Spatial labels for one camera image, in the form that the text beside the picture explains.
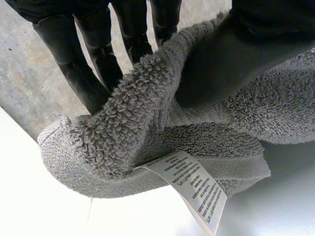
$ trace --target towel loop pile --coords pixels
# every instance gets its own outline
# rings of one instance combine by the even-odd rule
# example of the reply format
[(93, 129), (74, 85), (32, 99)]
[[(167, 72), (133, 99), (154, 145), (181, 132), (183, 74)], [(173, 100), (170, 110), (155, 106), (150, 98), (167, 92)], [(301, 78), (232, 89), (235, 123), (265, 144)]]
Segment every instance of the towel loop pile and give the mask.
[(48, 126), (38, 137), (48, 171), (83, 195), (123, 197), (165, 186), (158, 175), (134, 167), (180, 149), (231, 197), (270, 175), (259, 140), (315, 140), (314, 50), (266, 71), (220, 104), (178, 105), (184, 62), (222, 17), (183, 29), (143, 57), (95, 116), (62, 117)]

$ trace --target hand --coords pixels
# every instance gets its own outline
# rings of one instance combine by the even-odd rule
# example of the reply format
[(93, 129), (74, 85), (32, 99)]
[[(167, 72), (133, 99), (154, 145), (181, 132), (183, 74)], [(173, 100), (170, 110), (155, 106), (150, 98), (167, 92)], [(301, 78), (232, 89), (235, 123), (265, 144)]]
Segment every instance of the hand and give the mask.
[[(91, 114), (99, 111), (122, 78), (111, 45), (111, 3), (119, 20), (132, 64), (152, 48), (146, 35), (146, 0), (6, 0), (35, 31), (53, 54), (69, 85)], [(153, 27), (160, 47), (177, 32), (182, 0), (151, 0)], [(87, 65), (75, 29), (82, 32), (102, 84)]]

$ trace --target concrete floor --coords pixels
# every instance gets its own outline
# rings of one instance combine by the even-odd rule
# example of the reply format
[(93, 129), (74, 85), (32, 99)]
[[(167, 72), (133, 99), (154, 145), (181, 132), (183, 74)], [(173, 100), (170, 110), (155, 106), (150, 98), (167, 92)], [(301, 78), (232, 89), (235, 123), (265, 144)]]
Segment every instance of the concrete floor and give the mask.
[[(230, 7), (231, 0), (184, 0), (179, 29), (210, 20)], [(128, 73), (131, 63), (113, 12), (113, 47), (123, 72)], [(33, 139), (56, 119), (48, 117), (51, 114), (69, 117), (87, 114), (31, 23), (20, 17), (5, 1), (0, 1), (0, 22), (0, 106)], [(156, 50), (150, 4), (147, 22), (149, 41)], [(92, 66), (85, 46), (82, 48)]]

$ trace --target care label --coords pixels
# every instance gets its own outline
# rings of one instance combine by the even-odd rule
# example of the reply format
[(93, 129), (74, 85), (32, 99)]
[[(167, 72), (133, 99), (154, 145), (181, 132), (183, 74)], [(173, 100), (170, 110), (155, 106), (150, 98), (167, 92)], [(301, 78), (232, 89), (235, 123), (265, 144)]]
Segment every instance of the care label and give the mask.
[(216, 234), (227, 196), (197, 160), (178, 151), (140, 167), (155, 172), (174, 187), (205, 233)]

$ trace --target gray towel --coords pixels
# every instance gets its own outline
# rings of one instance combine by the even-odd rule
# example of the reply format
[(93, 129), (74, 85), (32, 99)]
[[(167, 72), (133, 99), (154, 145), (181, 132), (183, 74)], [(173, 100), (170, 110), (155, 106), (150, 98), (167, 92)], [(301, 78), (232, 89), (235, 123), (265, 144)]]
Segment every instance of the gray towel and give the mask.
[(314, 52), (265, 72), (221, 104), (177, 104), (188, 53), (222, 17), (180, 31), (143, 57), (97, 115), (62, 117), (47, 127), (38, 142), (50, 173), (89, 197), (122, 197), (165, 186), (158, 175), (134, 167), (181, 149), (231, 197), (270, 175), (259, 139), (314, 140)]

